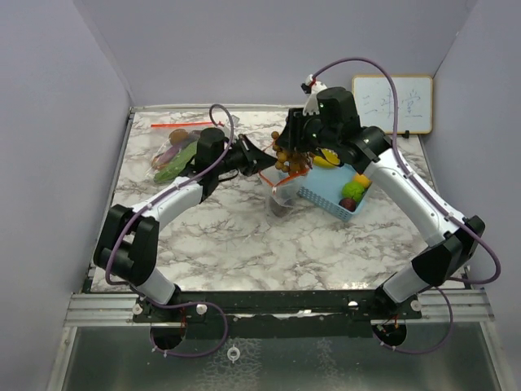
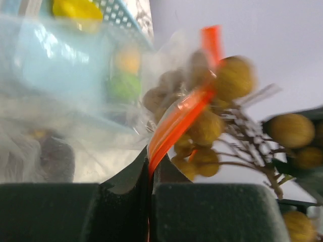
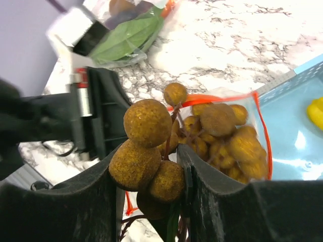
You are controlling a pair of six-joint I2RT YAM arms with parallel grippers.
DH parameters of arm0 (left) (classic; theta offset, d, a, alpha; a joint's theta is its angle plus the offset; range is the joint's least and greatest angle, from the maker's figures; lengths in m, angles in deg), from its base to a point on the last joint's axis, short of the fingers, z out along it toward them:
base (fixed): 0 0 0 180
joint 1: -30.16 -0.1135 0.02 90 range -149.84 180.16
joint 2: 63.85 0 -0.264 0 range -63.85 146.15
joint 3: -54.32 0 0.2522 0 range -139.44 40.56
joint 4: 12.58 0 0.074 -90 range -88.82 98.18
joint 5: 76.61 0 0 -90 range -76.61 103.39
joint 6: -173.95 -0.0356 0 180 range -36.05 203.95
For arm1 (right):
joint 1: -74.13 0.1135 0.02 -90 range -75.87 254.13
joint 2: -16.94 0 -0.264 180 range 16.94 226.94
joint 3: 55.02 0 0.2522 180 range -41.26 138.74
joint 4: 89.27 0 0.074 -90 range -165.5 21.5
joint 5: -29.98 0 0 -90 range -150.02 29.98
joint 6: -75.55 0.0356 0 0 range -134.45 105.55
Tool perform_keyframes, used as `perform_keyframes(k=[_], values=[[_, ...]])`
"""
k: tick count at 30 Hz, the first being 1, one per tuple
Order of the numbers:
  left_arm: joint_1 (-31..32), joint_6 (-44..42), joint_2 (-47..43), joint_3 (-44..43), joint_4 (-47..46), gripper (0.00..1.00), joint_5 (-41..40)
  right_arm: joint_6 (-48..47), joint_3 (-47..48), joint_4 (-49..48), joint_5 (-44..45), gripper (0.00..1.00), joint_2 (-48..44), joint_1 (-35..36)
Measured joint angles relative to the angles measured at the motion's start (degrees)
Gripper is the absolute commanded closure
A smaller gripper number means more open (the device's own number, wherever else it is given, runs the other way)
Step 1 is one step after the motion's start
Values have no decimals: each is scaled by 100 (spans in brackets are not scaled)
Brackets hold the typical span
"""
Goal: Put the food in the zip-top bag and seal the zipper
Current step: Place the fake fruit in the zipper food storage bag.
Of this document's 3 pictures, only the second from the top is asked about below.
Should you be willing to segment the yellow starfruit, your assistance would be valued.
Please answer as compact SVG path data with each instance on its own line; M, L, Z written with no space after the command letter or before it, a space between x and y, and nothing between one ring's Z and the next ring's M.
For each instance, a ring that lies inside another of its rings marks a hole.
M91 1L55 0L52 13L56 18L69 19L80 31L94 32L103 21L99 7Z

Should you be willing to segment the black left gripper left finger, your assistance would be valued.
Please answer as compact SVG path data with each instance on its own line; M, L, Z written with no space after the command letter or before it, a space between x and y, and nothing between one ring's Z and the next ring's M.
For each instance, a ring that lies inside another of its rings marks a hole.
M146 241L146 156L101 184L1 185L1 241Z

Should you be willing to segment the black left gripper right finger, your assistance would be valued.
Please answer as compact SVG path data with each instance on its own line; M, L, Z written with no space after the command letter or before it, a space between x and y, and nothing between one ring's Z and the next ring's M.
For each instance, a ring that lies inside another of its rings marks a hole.
M154 172L150 241L289 241L278 203L256 184L190 182L164 157Z

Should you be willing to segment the brown nugget cluster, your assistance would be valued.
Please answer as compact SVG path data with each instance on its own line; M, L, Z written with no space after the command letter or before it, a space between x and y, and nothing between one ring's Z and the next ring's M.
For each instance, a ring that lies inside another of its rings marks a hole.
M294 179L279 173L273 159L286 162L286 149L263 132L263 121L255 122L245 112L277 87L256 91L256 85L252 63L238 55L219 60L211 70L205 55L195 52L184 73L163 73L143 98L155 129L147 147L152 183L156 168L168 157L192 183L261 185L278 206L284 203L282 186ZM322 241L319 223L306 210L295 204L280 211L289 241Z

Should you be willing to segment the green wrinkled ball fruit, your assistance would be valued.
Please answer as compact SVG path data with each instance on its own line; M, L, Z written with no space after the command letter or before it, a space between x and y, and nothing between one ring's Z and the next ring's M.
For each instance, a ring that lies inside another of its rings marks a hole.
M139 98L141 82L137 76L131 74L118 74L110 78L106 83L109 98L130 102Z

